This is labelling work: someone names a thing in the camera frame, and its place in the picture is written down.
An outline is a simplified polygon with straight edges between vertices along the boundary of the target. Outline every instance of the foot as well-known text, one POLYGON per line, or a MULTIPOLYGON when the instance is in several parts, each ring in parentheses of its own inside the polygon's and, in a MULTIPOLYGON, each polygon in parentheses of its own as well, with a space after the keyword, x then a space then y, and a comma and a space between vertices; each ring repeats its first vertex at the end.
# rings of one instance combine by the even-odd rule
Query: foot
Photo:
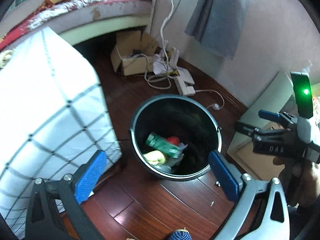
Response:
POLYGON ((192 240, 190 233, 186 229, 174 230, 168 240, 192 240))

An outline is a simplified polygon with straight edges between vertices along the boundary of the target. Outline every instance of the hand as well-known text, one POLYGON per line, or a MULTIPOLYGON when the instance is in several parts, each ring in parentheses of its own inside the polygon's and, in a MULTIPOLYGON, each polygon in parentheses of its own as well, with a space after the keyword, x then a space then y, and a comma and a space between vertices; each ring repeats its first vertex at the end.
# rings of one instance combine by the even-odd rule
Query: hand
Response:
MULTIPOLYGON (((275 157, 274 165, 285 164, 286 159, 275 157)), ((284 174, 279 174, 279 179, 284 180, 284 174)), ((288 196, 288 204, 299 203, 302 207, 308 207, 314 204, 320 195, 320 169, 319 165, 309 160, 302 163, 296 163, 292 168, 292 174, 300 178, 300 182, 296 190, 291 196, 288 196)))

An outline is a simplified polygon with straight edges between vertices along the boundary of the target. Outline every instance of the blue striped sock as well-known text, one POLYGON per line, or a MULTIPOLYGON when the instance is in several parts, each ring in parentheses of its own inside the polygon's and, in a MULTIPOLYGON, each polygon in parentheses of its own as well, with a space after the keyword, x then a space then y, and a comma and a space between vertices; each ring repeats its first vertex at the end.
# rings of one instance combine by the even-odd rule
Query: blue striped sock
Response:
POLYGON ((176 231, 172 233, 168 240, 192 240, 192 238, 189 232, 176 231))

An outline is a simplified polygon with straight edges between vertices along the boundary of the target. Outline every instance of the white cable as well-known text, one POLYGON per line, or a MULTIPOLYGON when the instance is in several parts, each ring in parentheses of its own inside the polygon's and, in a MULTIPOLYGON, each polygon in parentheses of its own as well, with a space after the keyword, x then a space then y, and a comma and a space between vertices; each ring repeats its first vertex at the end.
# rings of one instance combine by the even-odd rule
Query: white cable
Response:
POLYGON ((164 26, 165 24, 167 23, 167 21, 170 20, 172 14, 173 14, 173 9, 174 9, 174 5, 173 5, 173 0, 171 0, 171 11, 168 15, 168 17, 166 19, 164 19, 163 23, 162 23, 162 26, 160 28, 160 35, 161 35, 161 39, 162 39, 162 48, 163 48, 163 51, 164 51, 164 54, 165 54, 165 58, 166 58, 166 63, 168 65, 169 63, 169 59, 168 59, 168 55, 167 55, 167 52, 165 51, 164 49, 164 37, 163 37, 163 29, 164 29, 164 26))
POLYGON ((196 90, 196 92, 214 92, 214 93, 216 93, 216 94, 218 94, 220 97, 221 97, 221 99, 222 99, 222 106, 219 106, 218 105, 218 107, 216 107, 216 106, 214 106, 215 104, 213 103, 212 105, 209 105, 208 107, 207 107, 207 109, 209 109, 210 107, 212 107, 214 110, 220 110, 220 109, 222 109, 223 107, 224 107, 224 99, 223 99, 223 96, 219 93, 219 92, 217 92, 216 90, 212 90, 212 89, 201 89, 201 90, 196 90))
POLYGON ((163 29, 164 29, 164 26, 166 25, 166 23, 170 20, 172 14, 173 14, 173 10, 174 10, 174 5, 173 5, 173 0, 171 0, 171 11, 168 15, 168 17, 166 19, 164 19, 163 23, 162 23, 162 26, 160 28, 160 35, 161 35, 161 40, 162 40, 162 49, 164 51, 164 55, 165 55, 165 59, 166 59, 166 62, 164 64, 164 67, 166 69, 166 73, 163 73, 163 74, 159 74, 159 75, 153 75, 153 76, 149 76, 147 77, 147 74, 148 74, 148 66, 149 66, 149 59, 146 55, 144 54, 139 54, 138 56, 144 56, 146 59, 147 59, 147 68, 146 68, 146 71, 144 73, 144 79, 146 80, 146 82, 148 83, 148 85, 150 87, 153 87, 153 88, 156 88, 156 89, 161 89, 161 90, 166 90, 166 89, 169 89, 171 87, 171 82, 170 82, 170 79, 174 79, 174 77, 171 77, 168 73, 168 64, 169 64, 169 58, 168 58, 168 54, 164 48, 164 37, 163 37, 163 29), (159 81, 163 81, 163 80, 168 80, 169 82, 169 85, 167 87, 156 87, 154 85, 152 85, 151 83, 156 83, 156 82, 159 82, 159 81))

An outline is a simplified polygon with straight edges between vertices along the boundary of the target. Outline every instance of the cardboard box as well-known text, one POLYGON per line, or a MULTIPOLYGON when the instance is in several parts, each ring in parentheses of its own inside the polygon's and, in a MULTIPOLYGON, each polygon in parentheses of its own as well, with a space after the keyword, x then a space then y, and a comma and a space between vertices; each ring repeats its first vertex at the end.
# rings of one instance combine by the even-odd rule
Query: cardboard box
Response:
POLYGON ((110 54, 113 70, 118 72, 121 68, 125 76, 144 73, 147 69, 145 57, 132 58, 133 50, 141 50, 148 56, 148 72, 153 71, 153 54, 158 47, 156 40, 148 33, 141 31, 128 31, 116 33, 116 46, 110 54))

